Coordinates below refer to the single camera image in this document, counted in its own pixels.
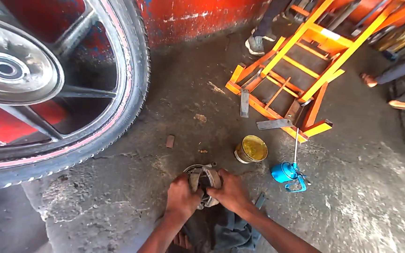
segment yellow grease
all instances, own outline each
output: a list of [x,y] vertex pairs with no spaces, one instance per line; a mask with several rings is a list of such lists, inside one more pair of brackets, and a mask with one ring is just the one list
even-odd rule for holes
[[243,150],[254,160],[262,160],[267,155],[265,143],[256,136],[247,136],[243,140]]

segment orange metal stand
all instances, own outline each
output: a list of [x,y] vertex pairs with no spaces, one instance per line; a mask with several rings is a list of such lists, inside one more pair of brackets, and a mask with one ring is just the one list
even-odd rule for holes
[[[340,69],[340,66],[345,63],[345,61],[374,31],[382,26],[387,17],[389,17],[394,10],[399,8],[398,11],[400,11],[401,3],[398,0],[392,0],[392,2],[360,35],[357,36],[355,40],[350,40],[315,24],[315,21],[326,11],[326,9],[328,9],[329,5],[333,1],[334,0],[324,0],[324,2],[319,4],[318,8],[316,8],[311,14],[292,6],[292,9],[295,9],[301,14],[308,16],[307,21],[302,23],[295,34],[293,34],[291,37],[287,39],[281,37],[270,52],[261,57],[251,66],[243,67],[238,65],[233,72],[231,79],[226,84],[226,87],[229,90],[238,95],[241,93],[241,88],[247,89],[250,93],[249,105],[255,108],[263,116],[267,117],[269,120],[289,118],[294,115],[294,112],[297,109],[296,107],[298,107],[298,104],[296,104],[295,107],[295,103],[293,103],[287,114],[284,116],[279,115],[270,108],[270,104],[273,102],[273,100],[279,101],[279,99],[276,99],[276,97],[282,90],[295,97],[296,101],[302,104],[301,106],[308,103],[307,106],[309,108],[307,109],[307,113],[304,117],[302,123],[303,125],[300,126],[302,133],[298,137],[299,142],[305,142],[309,137],[332,128],[332,123],[329,122],[329,120],[322,120],[315,123],[315,118],[318,114],[321,101],[323,100],[323,96],[329,82],[344,73],[344,71]],[[301,42],[301,39],[307,42],[317,42],[317,47],[324,50],[326,53],[322,54],[318,50],[305,45]],[[322,73],[318,74],[304,66],[304,64],[295,61],[287,55],[289,50],[295,45],[324,60],[329,60],[329,56],[331,56],[332,61]],[[275,67],[280,60],[284,60],[299,68],[301,71],[315,78],[315,81],[306,90],[298,88],[295,84],[292,84],[289,81],[289,78],[286,80],[273,71],[273,67]],[[256,74],[242,86],[239,85],[239,83],[247,76],[250,76],[252,73],[256,73],[257,69],[259,69],[260,74]],[[279,86],[278,92],[275,93],[271,101],[267,102],[266,104],[251,94],[251,92],[256,89],[257,86],[264,80],[269,80]],[[294,125],[299,122],[293,118],[292,120]],[[283,127],[282,129],[292,137],[296,137],[295,126]]]

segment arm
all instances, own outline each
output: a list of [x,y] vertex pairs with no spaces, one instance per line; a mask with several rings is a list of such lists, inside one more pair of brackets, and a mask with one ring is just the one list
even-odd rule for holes
[[207,194],[216,198],[224,207],[233,211],[257,229],[263,237],[280,253],[320,253],[303,239],[280,226],[263,214],[248,199],[241,186],[240,177],[224,169],[218,174],[223,178],[223,186],[217,190],[207,189]]
[[149,235],[138,253],[164,253],[185,222],[195,212],[202,195],[201,189],[195,193],[190,192],[187,173],[178,176],[168,189],[162,221]]

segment jeans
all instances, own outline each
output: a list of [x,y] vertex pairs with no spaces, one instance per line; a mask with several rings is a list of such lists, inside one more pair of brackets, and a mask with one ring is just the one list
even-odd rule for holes
[[280,14],[290,1],[291,0],[271,0],[268,9],[266,9],[263,14],[262,20],[260,20],[260,23],[252,36],[265,36],[267,32],[271,30],[271,23],[273,22],[274,17]]

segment wheel hub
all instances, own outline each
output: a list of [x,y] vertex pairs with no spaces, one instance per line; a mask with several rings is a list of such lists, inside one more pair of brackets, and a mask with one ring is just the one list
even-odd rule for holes
[[50,100],[64,85],[64,71],[41,42],[0,20],[0,104]]

